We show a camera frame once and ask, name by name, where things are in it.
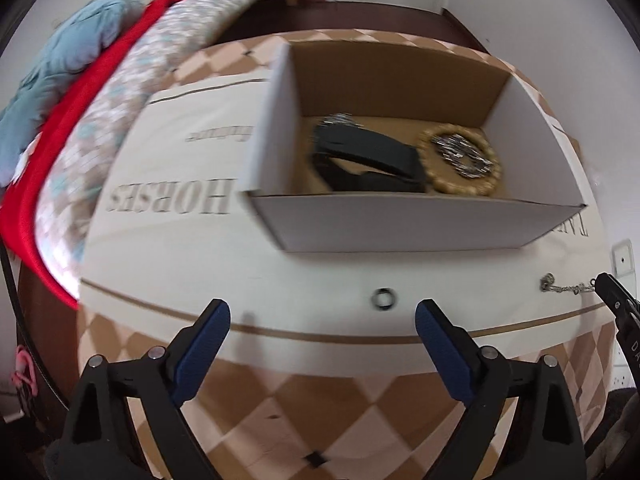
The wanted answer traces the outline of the bed with checkered sheet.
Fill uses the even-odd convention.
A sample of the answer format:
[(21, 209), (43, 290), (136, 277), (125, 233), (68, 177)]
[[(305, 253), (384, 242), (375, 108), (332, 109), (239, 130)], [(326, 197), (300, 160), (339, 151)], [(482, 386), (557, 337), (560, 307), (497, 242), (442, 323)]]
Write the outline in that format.
[(152, 0), (100, 59), (101, 77), (70, 98), (56, 126), (62, 150), (35, 209), (41, 281), (76, 307), (85, 241), (103, 185), (134, 121), (163, 78), (211, 44), (257, 0)]

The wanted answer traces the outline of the blue quilt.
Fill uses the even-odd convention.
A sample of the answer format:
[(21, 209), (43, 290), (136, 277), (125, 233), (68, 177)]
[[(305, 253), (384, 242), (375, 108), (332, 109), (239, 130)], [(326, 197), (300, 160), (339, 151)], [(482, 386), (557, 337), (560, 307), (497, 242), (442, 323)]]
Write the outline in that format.
[(146, 0), (36, 0), (1, 53), (1, 187), (70, 85), (137, 23)]

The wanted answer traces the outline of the checkered beige tablecloth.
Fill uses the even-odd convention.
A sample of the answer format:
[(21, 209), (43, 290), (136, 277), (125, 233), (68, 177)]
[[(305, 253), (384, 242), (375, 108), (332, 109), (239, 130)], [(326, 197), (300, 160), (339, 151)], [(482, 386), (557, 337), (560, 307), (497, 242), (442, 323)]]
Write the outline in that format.
[[(580, 165), (588, 203), (538, 240), (457, 252), (286, 252), (241, 191), (271, 66), (285, 44), (408, 44), (493, 58), (529, 84)], [(417, 479), (463, 413), (416, 336), (435, 300), (481, 346), (550, 354), (580, 429), (600, 422), (612, 315), (593, 294), (543, 292), (610, 268), (572, 140), (511, 64), (392, 32), (285, 32), (191, 54), (153, 93), (104, 184), (80, 274), (78, 353), (135, 359), (223, 299), (230, 332), (183, 407), (206, 456), (231, 479)]]

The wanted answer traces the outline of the white cardboard box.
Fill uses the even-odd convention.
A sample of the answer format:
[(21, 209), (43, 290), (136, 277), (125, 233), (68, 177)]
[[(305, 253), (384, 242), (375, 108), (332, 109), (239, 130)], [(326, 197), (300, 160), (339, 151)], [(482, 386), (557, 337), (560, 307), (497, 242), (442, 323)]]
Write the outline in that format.
[(408, 44), (285, 44), (241, 191), (286, 252), (523, 247), (582, 212), (580, 165), (493, 58)]

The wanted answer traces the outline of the silver chain cluster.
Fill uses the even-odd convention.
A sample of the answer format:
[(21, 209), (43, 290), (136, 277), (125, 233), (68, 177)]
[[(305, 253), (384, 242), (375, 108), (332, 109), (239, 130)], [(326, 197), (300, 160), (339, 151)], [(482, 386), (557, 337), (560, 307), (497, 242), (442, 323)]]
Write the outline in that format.
[(345, 126), (345, 127), (354, 127), (359, 128), (360, 125), (358, 122), (354, 121), (351, 114), (348, 113), (335, 113), (323, 117), (319, 125), (321, 127), (331, 127), (331, 126)]

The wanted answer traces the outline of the black smart watch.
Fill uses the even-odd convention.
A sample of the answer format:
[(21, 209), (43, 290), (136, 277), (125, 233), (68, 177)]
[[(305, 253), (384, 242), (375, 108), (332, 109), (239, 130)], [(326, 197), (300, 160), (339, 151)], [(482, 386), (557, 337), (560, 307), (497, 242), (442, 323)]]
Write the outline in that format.
[(333, 192), (424, 193), (416, 148), (362, 127), (316, 125), (311, 165)]

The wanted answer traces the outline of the red blanket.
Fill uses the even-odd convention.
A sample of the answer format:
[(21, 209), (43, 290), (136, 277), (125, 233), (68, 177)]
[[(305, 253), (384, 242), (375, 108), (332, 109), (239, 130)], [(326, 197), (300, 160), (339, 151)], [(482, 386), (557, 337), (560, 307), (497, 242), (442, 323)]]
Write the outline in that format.
[(72, 234), (84, 240), (108, 173), (165, 75), (204, 48), (256, 0), (153, 0), (81, 75), (41, 131), (25, 170), (1, 206), (1, 237), (67, 307), (77, 282), (51, 272), (74, 262)]

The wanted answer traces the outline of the pink slipper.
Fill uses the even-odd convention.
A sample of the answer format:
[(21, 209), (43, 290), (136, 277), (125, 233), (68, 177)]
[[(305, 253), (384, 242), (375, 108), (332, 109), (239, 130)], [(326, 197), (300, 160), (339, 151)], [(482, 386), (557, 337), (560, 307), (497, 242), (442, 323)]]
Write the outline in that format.
[(26, 347), (22, 344), (19, 344), (15, 349), (14, 371), (10, 378), (17, 390), (24, 390), (31, 396), (38, 396), (35, 363)]

